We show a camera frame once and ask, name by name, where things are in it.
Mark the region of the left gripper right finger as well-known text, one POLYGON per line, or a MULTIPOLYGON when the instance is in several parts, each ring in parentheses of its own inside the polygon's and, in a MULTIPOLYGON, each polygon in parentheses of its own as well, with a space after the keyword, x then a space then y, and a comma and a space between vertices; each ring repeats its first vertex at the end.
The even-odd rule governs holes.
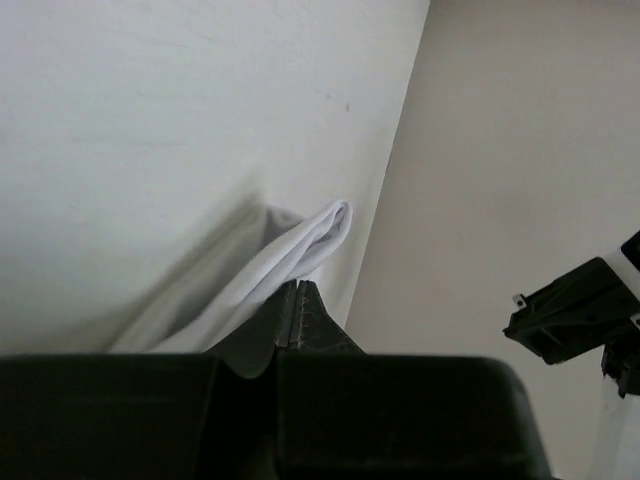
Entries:
POLYGON ((373 355, 298 285, 276 362, 283 479, 549 479, 526 389, 484 357, 373 355))

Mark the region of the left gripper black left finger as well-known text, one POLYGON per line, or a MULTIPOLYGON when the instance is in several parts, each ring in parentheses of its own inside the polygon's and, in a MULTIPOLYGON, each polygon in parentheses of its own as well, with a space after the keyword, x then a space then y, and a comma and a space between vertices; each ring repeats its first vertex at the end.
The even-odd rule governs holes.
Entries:
POLYGON ((221 478, 272 427, 273 360, 296 286, 203 353, 1 362, 5 479, 221 478))

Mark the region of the white skirt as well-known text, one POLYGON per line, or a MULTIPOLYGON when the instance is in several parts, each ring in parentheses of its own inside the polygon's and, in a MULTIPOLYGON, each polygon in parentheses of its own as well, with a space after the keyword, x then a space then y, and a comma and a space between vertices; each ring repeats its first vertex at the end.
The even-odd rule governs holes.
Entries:
POLYGON ((243 325, 282 285, 311 276, 349 234, 338 200, 303 218, 276 207, 246 213, 134 314, 113 354, 204 352, 243 325))

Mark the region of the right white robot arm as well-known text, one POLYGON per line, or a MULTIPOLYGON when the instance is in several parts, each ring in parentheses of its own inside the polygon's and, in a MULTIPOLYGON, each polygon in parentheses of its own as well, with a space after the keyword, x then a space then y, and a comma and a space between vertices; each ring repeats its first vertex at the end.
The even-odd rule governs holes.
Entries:
POLYGON ((528 295, 504 335, 548 365, 601 347, 601 369, 621 397, 639 394, 639 236, 528 295))

